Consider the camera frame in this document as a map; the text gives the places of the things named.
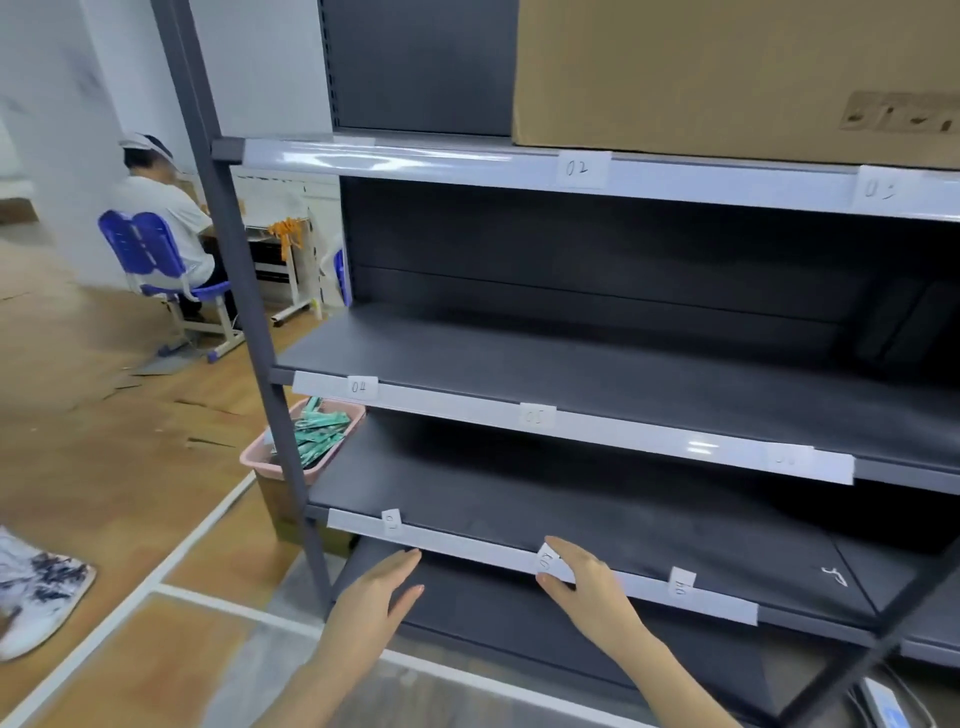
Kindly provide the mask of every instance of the black pants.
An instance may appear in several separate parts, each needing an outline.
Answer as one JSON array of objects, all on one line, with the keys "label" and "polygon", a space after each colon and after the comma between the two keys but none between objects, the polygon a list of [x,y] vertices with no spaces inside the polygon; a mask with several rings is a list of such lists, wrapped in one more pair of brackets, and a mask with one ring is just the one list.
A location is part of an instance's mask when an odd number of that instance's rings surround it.
[{"label": "black pants", "polygon": [[[204,250],[213,255],[213,273],[210,278],[204,281],[204,286],[214,283],[223,283],[227,278],[227,269],[224,268],[224,260],[220,257],[220,247],[213,238],[204,239]],[[190,301],[185,296],[179,296],[180,313],[184,319],[195,319],[200,316],[201,303],[199,301]],[[227,315],[231,321],[236,321],[237,305],[233,301],[233,292],[224,293],[224,305],[227,307]]]}]

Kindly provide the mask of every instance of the pink basket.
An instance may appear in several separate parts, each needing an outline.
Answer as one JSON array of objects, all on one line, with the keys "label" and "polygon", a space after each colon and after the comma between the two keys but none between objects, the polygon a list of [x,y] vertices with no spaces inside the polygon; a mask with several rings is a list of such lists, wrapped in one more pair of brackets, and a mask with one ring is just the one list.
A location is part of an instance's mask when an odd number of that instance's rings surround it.
[{"label": "pink basket", "polygon": [[[300,418],[300,412],[303,411],[303,408],[310,401],[310,399],[300,400],[294,406],[290,408],[290,419],[298,420]],[[347,425],[347,429],[344,431],[344,440],[350,436],[350,433],[353,431],[357,424],[363,419],[364,415],[367,414],[367,408],[362,404],[350,404],[345,401],[337,400],[326,400],[324,399],[320,407],[321,412],[345,412],[350,417],[350,424]],[[247,468],[253,468],[257,474],[263,475],[264,477],[269,477],[271,480],[282,480],[283,479],[283,470],[280,469],[279,465],[273,465],[270,462],[271,446],[263,442],[263,438],[266,436],[267,431],[264,430],[263,434],[260,435],[256,440],[254,440],[242,453],[240,453],[240,463],[241,465]],[[341,440],[339,443],[330,448],[326,454],[320,459],[315,466],[309,470],[303,471],[303,479],[306,481],[307,485],[313,485],[317,480],[317,476],[320,474],[320,471],[324,469],[324,466],[330,461],[337,453],[337,448],[339,448],[344,440]]]}]

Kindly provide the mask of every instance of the white wall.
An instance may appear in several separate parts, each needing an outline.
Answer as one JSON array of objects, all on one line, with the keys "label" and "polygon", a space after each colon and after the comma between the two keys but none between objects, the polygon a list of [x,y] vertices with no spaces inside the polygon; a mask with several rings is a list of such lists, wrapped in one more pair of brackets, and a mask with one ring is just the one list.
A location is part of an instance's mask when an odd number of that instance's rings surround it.
[{"label": "white wall", "polygon": [[126,174],[78,0],[0,0],[0,104],[40,220],[78,280],[125,285],[97,217]]},{"label": "white wall", "polygon": [[0,178],[20,177],[23,174],[23,168],[13,147],[10,132],[3,123],[3,113],[4,109],[0,107]]},{"label": "white wall", "polygon": [[192,0],[191,7],[224,134],[331,131],[317,0]]},{"label": "white wall", "polygon": [[196,170],[150,0],[81,0],[120,126],[156,136]]}]

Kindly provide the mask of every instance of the white cap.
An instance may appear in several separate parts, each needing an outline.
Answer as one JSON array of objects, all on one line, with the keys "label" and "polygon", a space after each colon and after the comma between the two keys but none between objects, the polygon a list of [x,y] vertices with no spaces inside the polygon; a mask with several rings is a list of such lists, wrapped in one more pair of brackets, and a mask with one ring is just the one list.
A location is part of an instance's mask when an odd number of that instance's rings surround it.
[{"label": "white cap", "polygon": [[177,163],[174,162],[173,155],[171,155],[170,152],[168,152],[164,147],[152,142],[142,133],[124,132],[124,137],[120,140],[120,146],[123,149],[145,149],[156,152],[161,157],[173,164],[174,169],[177,168]]}]

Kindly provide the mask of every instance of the white t-shirt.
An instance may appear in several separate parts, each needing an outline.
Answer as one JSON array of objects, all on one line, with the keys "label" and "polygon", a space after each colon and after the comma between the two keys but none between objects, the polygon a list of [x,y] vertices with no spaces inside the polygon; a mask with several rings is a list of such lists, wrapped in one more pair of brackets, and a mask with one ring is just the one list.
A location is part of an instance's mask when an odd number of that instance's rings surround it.
[{"label": "white t-shirt", "polygon": [[[174,244],[186,266],[186,279],[190,286],[202,286],[210,278],[214,266],[213,255],[204,250],[197,233],[209,228],[213,221],[179,187],[130,175],[114,188],[113,209],[127,217],[133,217],[138,212],[155,212],[170,226]],[[160,287],[179,288],[177,284],[170,285],[170,279],[158,273],[147,279],[147,282]]]}]

